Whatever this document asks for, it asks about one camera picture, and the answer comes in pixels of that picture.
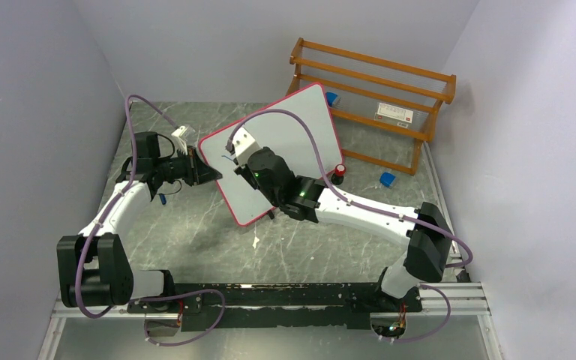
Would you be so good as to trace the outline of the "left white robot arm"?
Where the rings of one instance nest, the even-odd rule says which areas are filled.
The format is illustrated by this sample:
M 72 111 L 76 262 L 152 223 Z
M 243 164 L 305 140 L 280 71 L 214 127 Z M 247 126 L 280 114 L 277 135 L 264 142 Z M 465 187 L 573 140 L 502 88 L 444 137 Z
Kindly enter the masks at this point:
M 170 272 L 132 269 L 122 239 L 146 206 L 162 195 L 163 184 L 194 186 L 221 178 L 188 143 L 191 131 L 191 127 L 181 126 L 167 137 L 173 150 L 167 156 L 160 152 L 161 134 L 136 133 L 137 154 L 122 164 L 113 195 L 88 226 L 59 240 L 60 293 L 66 307 L 78 305 L 77 277 L 81 278 L 82 304 L 86 307 L 126 305 L 141 298 L 147 298 L 160 312 L 175 307 L 178 291 Z

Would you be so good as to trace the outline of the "pink-framed whiteboard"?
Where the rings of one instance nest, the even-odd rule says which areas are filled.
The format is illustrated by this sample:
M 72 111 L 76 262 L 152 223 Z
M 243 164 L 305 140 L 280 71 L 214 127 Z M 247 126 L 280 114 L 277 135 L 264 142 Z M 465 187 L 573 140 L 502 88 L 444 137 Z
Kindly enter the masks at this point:
M 344 162 L 321 84 L 312 83 L 267 107 L 290 111 L 304 121 L 313 134 L 327 173 Z M 226 150 L 226 144 L 238 123 L 239 121 L 235 121 L 203 137 L 199 141 L 199 153 L 207 165 L 222 174 L 222 178 L 217 180 L 218 189 L 235 222 L 245 227 L 263 217 L 272 209 L 272 205 L 258 190 L 254 190 L 241 176 L 234 173 L 234 157 Z M 281 156 L 297 176 L 321 176 L 311 141 L 302 126 L 293 118 L 269 113 L 253 118 L 243 128 L 260 146 L 268 146 Z

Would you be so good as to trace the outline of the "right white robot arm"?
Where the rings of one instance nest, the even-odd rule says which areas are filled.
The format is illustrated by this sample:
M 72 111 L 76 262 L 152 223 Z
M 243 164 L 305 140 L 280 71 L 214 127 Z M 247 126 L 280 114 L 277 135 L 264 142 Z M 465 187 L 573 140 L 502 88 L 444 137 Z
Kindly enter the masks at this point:
M 406 248 L 379 279 L 374 298 L 381 309 L 394 310 L 421 282 L 443 279 L 452 231 L 433 203 L 402 207 L 353 196 L 327 179 L 295 175 L 268 147 L 231 154 L 238 165 L 235 173 L 293 220 L 352 227 Z

